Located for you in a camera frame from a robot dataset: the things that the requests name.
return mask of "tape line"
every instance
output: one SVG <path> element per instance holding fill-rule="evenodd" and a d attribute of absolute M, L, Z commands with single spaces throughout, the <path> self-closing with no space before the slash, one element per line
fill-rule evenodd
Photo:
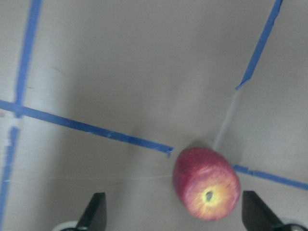
<path fill-rule="evenodd" d="M 300 181 L 280 177 L 280 176 L 273 175 L 273 174 L 270 174 L 270 173 L 267 173 L 267 172 L 252 171 L 252 170 L 249 170 L 249 168 L 244 167 L 244 166 L 240 166 L 240 165 L 234 165 L 233 168 L 237 172 L 244 173 L 244 174 L 247 174 L 247 175 L 250 175 L 250 176 L 259 177 L 259 178 L 263 178 L 263 179 L 270 180 L 270 181 L 273 181 L 273 182 L 277 182 L 277 183 L 280 183 L 280 184 L 285 184 L 285 185 L 289 185 L 289 186 L 292 186 L 292 187 L 308 190 L 308 184 L 307 183 L 303 183 L 303 182 L 300 182 Z"/>
<path fill-rule="evenodd" d="M 263 32 L 259 38 L 259 41 L 257 43 L 257 46 L 255 48 L 255 51 L 250 59 L 250 62 L 248 64 L 248 67 L 246 69 L 246 72 L 244 74 L 244 77 L 240 83 L 239 86 L 236 87 L 237 90 L 239 90 L 245 83 L 247 83 L 254 71 L 255 71 L 255 68 L 257 66 L 257 63 L 260 59 L 260 56 L 263 52 L 263 49 L 265 47 L 265 44 L 269 38 L 269 35 L 270 35 L 270 32 L 274 26 L 274 23 L 275 23 L 275 19 L 277 18 L 278 14 L 279 14 L 279 11 L 280 11 L 280 7 L 281 7 L 281 4 L 282 4 L 282 1 L 283 0 L 276 0 L 275 3 L 274 3 L 274 6 L 270 12 L 270 15 L 269 15 L 269 18 L 265 24 L 265 27 L 263 29 Z"/>
<path fill-rule="evenodd" d="M 0 189 L 0 231 L 3 230 L 3 220 L 4 220 L 4 212 L 7 202 L 7 196 L 9 192 L 9 186 L 12 175 L 12 168 L 15 157 L 15 150 L 18 140 L 19 129 L 17 127 L 12 127 L 10 132 L 10 146 L 7 147 L 6 157 L 5 157 L 5 165 L 3 169 L 3 175 L 1 180 L 1 189 Z"/>
<path fill-rule="evenodd" d="M 19 70 L 18 70 L 18 79 L 16 85 L 16 100 L 17 105 L 23 105 L 25 87 L 27 74 L 29 70 L 29 64 L 31 59 L 32 48 L 35 39 L 35 33 L 37 30 L 37 25 L 39 21 L 39 13 L 42 5 L 42 0 L 32 0 L 28 22 L 26 26 L 26 33 L 24 37 L 23 50 L 21 54 Z"/>
<path fill-rule="evenodd" d="M 119 133 L 116 131 L 111 131 L 111 130 L 107 130 L 104 128 L 96 127 L 90 124 L 81 123 L 81 122 L 78 122 L 72 119 L 67 119 L 61 116 L 53 115 L 50 113 L 42 112 L 42 111 L 35 110 L 32 108 L 28 108 L 28 107 L 23 107 L 23 106 L 16 105 L 14 103 L 9 103 L 9 102 L 2 101 L 2 100 L 0 100 L 0 108 L 7 110 L 7 111 L 18 113 L 20 115 L 24 115 L 24 116 L 28 116 L 31 118 L 50 122 L 53 124 L 65 126 L 67 128 L 72 128 L 72 129 L 84 131 L 90 134 L 113 139 L 116 141 L 126 142 L 126 143 L 134 144 L 137 146 L 145 147 L 148 149 L 153 149 L 156 151 L 164 152 L 168 155 L 168 157 L 170 157 L 171 152 L 174 149 L 173 147 L 170 147 L 167 145 L 159 144 L 156 142 L 148 141 L 148 140 L 133 137 L 133 136 L 129 136 L 129 135 Z"/>

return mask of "red apple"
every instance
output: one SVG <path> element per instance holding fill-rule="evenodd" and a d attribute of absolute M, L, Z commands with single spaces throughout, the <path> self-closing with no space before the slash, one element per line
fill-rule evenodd
<path fill-rule="evenodd" d="M 176 160 L 173 183 L 187 210 L 202 220 L 218 220 L 236 206 L 240 181 L 229 162 L 207 148 L 192 148 Z"/>

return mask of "apple stem cavity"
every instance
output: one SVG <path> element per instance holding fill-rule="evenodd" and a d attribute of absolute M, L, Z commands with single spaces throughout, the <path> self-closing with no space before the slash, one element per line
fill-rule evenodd
<path fill-rule="evenodd" d="M 206 201 L 210 201 L 213 197 L 213 192 L 212 191 L 208 191 L 206 194 L 205 194 L 205 197 L 206 197 Z"/>

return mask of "gray surface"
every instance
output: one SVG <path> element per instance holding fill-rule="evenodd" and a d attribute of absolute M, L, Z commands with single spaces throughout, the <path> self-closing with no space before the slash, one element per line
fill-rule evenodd
<path fill-rule="evenodd" d="M 51 230 L 78 219 L 92 194 L 105 191 L 109 231 L 243 231 L 240 203 L 218 222 L 189 216 L 173 191 L 171 174 L 186 147 L 213 147 L 273 3 L 44 1 L 26 106 L 175 151 L 167 159 L 35 119 L 16 121 L 0 111 L 1 166 L 9 127 L 21 129 L 4 230 Z M 10 64 L 1 64 L 0 99 L 11 101 L 28 8 L 15 1 L 0 6 L 1 38 L 8 44 L 0 45 L 0 52 Z M 307 6 L 285 1 L 221 146 L 234 163 L 306 181 Z M 308 220 L 307 191 L 240 179 L 243 189 L 256 190 L 279 217 Z"/>
<path fill-rule="evenodd" d="M 308 182 L 307 1 L 285 1 L 221 151 L 236 163 Z"/>

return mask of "blue painter's tape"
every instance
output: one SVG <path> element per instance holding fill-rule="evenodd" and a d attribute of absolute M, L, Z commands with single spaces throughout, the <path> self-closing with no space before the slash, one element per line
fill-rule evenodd
<path fill-rule="evenodd" d="M 243 173 L 243 174 L 247 174 L 247 175 L 250 175 L 250 176 L 259 177 L 259 178 L 263 178 L 263 179 L 266 179 L 266 180 L 274 181 L 274 182 L 277 182 L 277 183 L 280 183 L 280 184 L 285 184 L 285 185 L 293 186 L 293 187 L 296 187 L 296 188 L 308 190 L 308 184 L 307 183 L 299 182 L 299 181 L 296 181 L 296 180 L 291 180 L 291 179 L 288 179 L 288 178 L 276 176 L 276 175 L 266 173 L 266 172 L 262 172 L 262 171 L 251 171 L 251 170 L 249 170 L 249 168 L 244 167 L 244 166 L 240 166 L 240 165 L 234 165 L 233 168 L 234 168 L 235 171 Z"/>
<path fill-rule="evenodd" d="M 1 180 L 1 189 L 0 189 L 0 231 L 3 230 L 4 212 L 9 192 L 18 134 L 19 134 L 19 129 L 13 127 L 10 132 L 11 144 L 10 146 L 7 147 L 6 151 L 5 165 L 4 165 L 4 170 Z"/>
<path fill-rule="evenodd" d="M 275 23 L 275 19 L 277 18 L 278 14 L 279 14 L 279 11 L 280 11 L 280 7 L 281 7 L 281 4 L 282 4 L 282 1 L 283 0 L 276 0 L 275 3 L 274 3 L 274 6 L 270 12 L 270 15 L 269 15 L 269 18 L 265 24 L 265 27 L 263 29 L 263 32 L 259 38 L 259 41 L 257 43 L 257 46 L 255 48 L 255 51 L 250 59 L 250 62 L 248 64 L 248 67 L 246 69 L 246 72 L 244 74 L 244 77 L 242 79 L 242 82 L 240 83 L 239 86 L 236 87 L 237 90 L 239 90 L 246 82 L 248 82 L 254 71 L 255 71 L 255 68 L 256 68 L 256 65 L 260 59 L 260 56 L 261 56 L 261 53 L 265 47 L 265 44 L 269 38 L 269 35 L 270 35 L 270 32 L 274 26 L 274 23 Z"/>
<path fill-rule="evenodd" d="M 38 25 L 39 13 L 42 5 L 42 0 L 32 0 L 30 13 L 28 17 L 26 33 L 24 37 L 23 50 L 19 64 L 18 79 L 16 86 L 16 100 L 17 105 L 23 105 L 26 79 L 29 70 L 32 48 L 34 44 L 35 33 Z"/>
<path fill-rule="evenodd" d="M 104 128 L 99 128 L 93 125 L 81 123 L 75 120 L 63 118 L 57 115 L 38 111 L 38 110 L 28 108 L 28 107 L 23 107 L 23 106 L 16 105 L 14 103 L 9 103 L 9 102 L 2 101 L 2 100 L 0 100 L 0 108 L 7 110 L 7 111 L 11 111 L 11 112 L 16 112 L 16 113 L 19 113 L 21 115 L 28 116 L 31 118 L 35 118 L 35 119 L 43 120 L 46 122 L 54 123 L 57 125 L 62 125 L 68 128 L 73 128 L 76 130 L 91 133 L 94 135 L 103 136 L 103 137 L 110 138 L 113 140 L 126 142 L 126 143 L 134 144 L 137 146 L 153 149 L 156 151 L 164 152 L 168 155 L 168 157 L 170 157 L 171 152 L 173 151 L 173 148 L 170 146 L 166 146 L 166 145 L 159 144 L 156 142 L 125 135 L 123 133 L 110 131 Z"/>

